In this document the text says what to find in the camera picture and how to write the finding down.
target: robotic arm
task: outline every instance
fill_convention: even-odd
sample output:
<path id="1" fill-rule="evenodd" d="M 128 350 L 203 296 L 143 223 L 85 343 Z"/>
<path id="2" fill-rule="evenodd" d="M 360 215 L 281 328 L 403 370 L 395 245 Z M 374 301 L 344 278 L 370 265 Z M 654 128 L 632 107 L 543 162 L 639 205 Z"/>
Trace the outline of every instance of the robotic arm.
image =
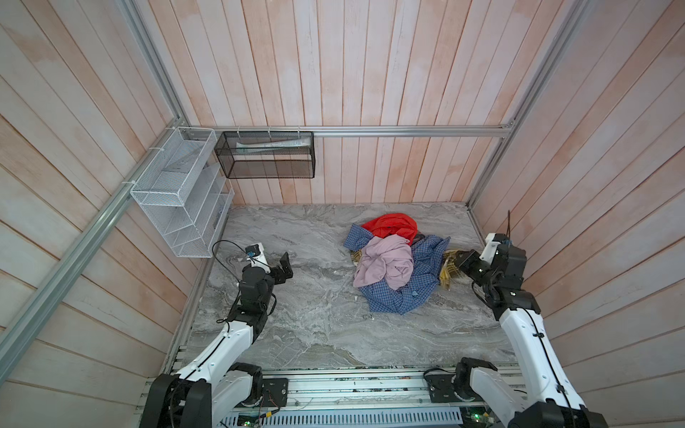
<path id="1" fill-rule="evenodd" d="M 247 247 L 245 253 L 251 263 L 242 270 L 238 296 L 221 332 L 190 364 L 155 379 L 141 428 L 215 427 L 237 405 L 256 406 L 264 399 L 262 369 L 235 361 L 264 329 L 273 287 L 292 278 L 292 268 L 288 253 L 280 266 L 270 267 L 261 243 Z"/>
<path id="2" fill-rule="evenodd" d="M 455 393 L 465 401 L 476 394 L 490 406 L 503 426 L 604 428 L 601 414 L 589 412 L 573 389 L 545 332 L 540 308 L 522 290 L 525 251 L 507 235 L 489 234 L 481 255 L 463 253 L 457 267 L 482 289 L 487 305 L 512 343 L 527 386 L 523 400 L 488 362 L 464 358 L 454 378 Z"/>

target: white metal rack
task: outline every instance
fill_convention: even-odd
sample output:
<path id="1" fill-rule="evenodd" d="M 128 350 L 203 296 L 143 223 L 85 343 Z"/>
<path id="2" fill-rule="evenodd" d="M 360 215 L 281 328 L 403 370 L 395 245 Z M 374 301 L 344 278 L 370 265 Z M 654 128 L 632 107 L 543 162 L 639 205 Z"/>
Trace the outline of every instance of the white metal rack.
<path id="1" fill-rule="evenodd" d="M 177 128 L 134 184 L 131 195 L 178 257 L 212 257 L 234 190 L 221 193 L 219 164 L 206 166 L 213 129 Z"/>

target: gray marble surface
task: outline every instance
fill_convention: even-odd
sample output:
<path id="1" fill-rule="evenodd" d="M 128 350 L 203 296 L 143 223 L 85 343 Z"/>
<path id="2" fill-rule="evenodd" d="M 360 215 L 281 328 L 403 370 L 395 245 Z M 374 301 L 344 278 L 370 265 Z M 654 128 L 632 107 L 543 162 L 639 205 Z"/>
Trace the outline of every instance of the gray marble surface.
<path id="1" fill-rule="evenodd" d="M 473 295 L 468 278 L 453 281 L 450 290 L 436 289 L 408 314 L 369 312 L 352 286 L 355 267 L 343 242 L 352 223 L 391 212 L 411 216 L 423 234 L 450 236 L 450 248 L 480 248 L 466 208 L 457 203 L 232 207 L 223 239 L 243 247 L 262 242 L 272 264 L 287 251 L 295 274 L 275 287 L 276 310 L 239 361 L 264 369 L 454 365 L 464 356 L 513 361 L 509 340 Z M 247 263 L 226 242 L 219 257 L 236 273 Z M 216 319 L 228 313 L 236 293 L 235 279 L 214 263 L 184 353 L 187 362 L 221 329 Z"/>

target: pink cloth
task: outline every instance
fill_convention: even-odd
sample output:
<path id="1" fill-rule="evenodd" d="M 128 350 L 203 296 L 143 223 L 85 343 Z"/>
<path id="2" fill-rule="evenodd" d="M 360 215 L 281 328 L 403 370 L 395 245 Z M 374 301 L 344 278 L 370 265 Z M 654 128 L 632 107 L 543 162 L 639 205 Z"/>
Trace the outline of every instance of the pink cloth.
<path id="1" fill-rule="evenodd" d="M 383 278 L 393 290 L 407 285 L 414 271 L 412 249 L 408 243 L 408 239 L 399 235 L 371 238 L 362 248 L 362 259 L 354 274 L 354 286 L 370 286 Z"/>

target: metal rail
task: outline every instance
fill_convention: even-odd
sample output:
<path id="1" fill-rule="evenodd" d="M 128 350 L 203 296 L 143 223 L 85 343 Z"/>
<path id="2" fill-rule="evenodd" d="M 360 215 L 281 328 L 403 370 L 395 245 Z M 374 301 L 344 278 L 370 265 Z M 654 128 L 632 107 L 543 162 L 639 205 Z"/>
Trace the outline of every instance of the metal rail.
<path id="1" fill-rule="evenodd" d="M 153 147 L 159 147 L 182 119 L 176 119 L 159 136 Z M 102 242 L 108 237 L 116 222 L 131 203 L 131 188 L 157 151 L 147 154 L 126 177 L 81 236 L 69 247 L 62 259 L 52 268 L 31 299 L 0 336 L 0 385 L 9 377 L 24 353 L 31 346 L 40 330 L 60 305 L 66 293 L 74 285 Z"/>
<path id="2" fill-rule="evenodd" d="M 486 167 L 483 169 L 483 173 L 480 175 L 478 182 L 473 187 L 473 192 L 466 202 L 469 209 L 473 208 L 478 199 L 480 199 L 485 187 L 488 185 L 490 178 L 492 178 L 495 173 L 495 169 L 499 165 L 500 161 L 504 157 L 504 153 L 507 151 L 511 142 L 516 138 L 516 134 L 521 127 L 521 124 L 525 122 L 528 114 L 535 105 L 535 101 L 540 97 L 540 94 L 545 89 L 547 82 L 551 78 L 553 72 L 556 70 L 557 65 L 563 58 L 566 50 L 569 48 L 572 39 L 578 34 L 578 31 L 582 27 L 582 23 L 585 18 L 590 14 L 596 0 L 576 0 L 571 8 L 571 12 L 566 17 L 563 25 L 559 29 L 552 46 L 548 50 L 543 63 L 540 65 L 538 72 L 535 74 L 533 82 L 528 88 L 523 97 L 521 105 L 516 109 L 514 113 L 514 119 L 511 122 L 511 132 L 505 136 L 505 138 L 500 141 L 495 149 L 495 152 L 490 157 Z"/>
<path id="3" fill-rule="evenodd" d="M 483 126 L 226 126 L 222 131 L 308 131 L 315 137 L 507 137 L 511 129 L 503 125 Z"/>

